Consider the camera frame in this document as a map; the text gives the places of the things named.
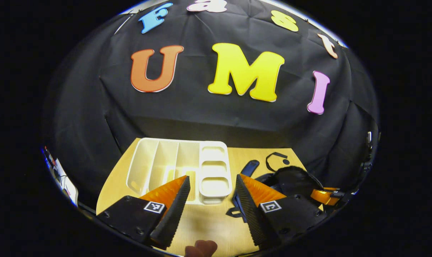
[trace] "white tray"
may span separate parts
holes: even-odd
[[[227,145],[220,141],[142,138],[131,159],[126,185],[139,195],[188,175],[186,204],[216,205],[232,192]]]

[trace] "foam letter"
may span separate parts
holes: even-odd
[[[249,91],[250,97],[274,102],[276,101],[276,80],[279,67],[284,58],[274,52],[262,52],[249,66],[241,48],[235,44],[218,43],[213,45],[218,53],[216,76],[208,91],[214,94],[228,95],[232,93],[229,86],[229,75],[232,74],[238,95],[242,96],[257,79],[254,89]]]
[[[156,80],[146,77],[148,60],[154,54],[154,50],[146,49],[131,55],[131,85],[140,92],[159,92],[167,88],[175,76],[175,66],[178,53],[182,52],[182,46],[166,46],[160,50],[163,54],[162,73]]]
[[[317,34],[317,35],[322,39],[322,42],[324,43],[324,47],[326,48],[327,52],[328,52],[332,57],[334,57],[335,59],[337,59],[337,58],[338,58],[338,55],[333,51],[333,48],[332,48],[332,47],[335,47],[335,46],[333,45],[333,43],[330,42],[330,40],[329,40],[326,36],[321,35],[321,34]]]
[[[225,5],[227,4],[224,0],[197,0],[195,4],[189,5],[188,11],[203,11],[207,10],[209,12],[223,12],[227,9]]]
[[[284,13],[277,10],[272,10],[272,14],[273,14],[272,20],[274,23],[276,23],[276,25],[286,28],[290,31],[294,31],[294,32],[299,31],[299,27],[297,27],[296,21],[292,19],[291,16],[287,16]]]
[[[149,30],[157,27],[162,24],[164,19],[158,19],[158,17],[165,17],[168,14],[168,10],[166,8],[172,6],[172,3],[167,3],[162,5],[161,7],[150,11],[145,16],[141,17],[138,21],[142,21],[144,25],[144,29],[141,31],[142,34],[145,34]]]
[[[324,113],[324,98],[330,79],[319,71],[314,71],[313,75],[316,79],[316,85],[314,86],[313,100],[308,104],[308,111],[321,115]]]

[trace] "finger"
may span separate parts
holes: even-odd
[[[200,249],[196,247],[187,246],[184,249],[184,251],[185,251],[184,257],[205,257],[202,251],[200,251]]]
[[[217,250],[217,244],[211,240],[207,240],[206,244],[209,246],[209,257],[211,257]]]
[[[195,241],[195,247],[202,251],[204,257],[211,257],[211,246],[204,240]]]

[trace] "wooden table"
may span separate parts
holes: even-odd
[[[140,197],[136,192],[126,186],[126,176],[139,138],[135,139],[126,152],[114,166],[98,197],[97,215],[114,204],[125,195]],[[271,156],[268,159],[270,166],[277,170],[284,166],[304,166],[291,148],[228,148],[232,185],[244,166],[251,160],[258,160],[260,165],[252,174],[252,178],[271,173],[265,165],[265,158],[273,152],[288,156],[290,164],[283,164],[283,158]],[[213,240],[218,244],[214,257],[236,256],[248,254],[259,250],[254,245],[249,233],[247,223],[242,218],[232,218],[225,213],[234,207],[232,197],[234,191],[219,205],[185,205],[176,234],[167,252],[175,255],[184,255],[184,248],[194,245],[196,240]]]

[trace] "pink letter i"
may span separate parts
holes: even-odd
[[[326,97],[326,89],[330,79],[319,71],[314,71],[313,75],[316,79],[316,86],[314,86],[313,99],[308,104],[308,111],[321,115],[324,113],[324,98]]]

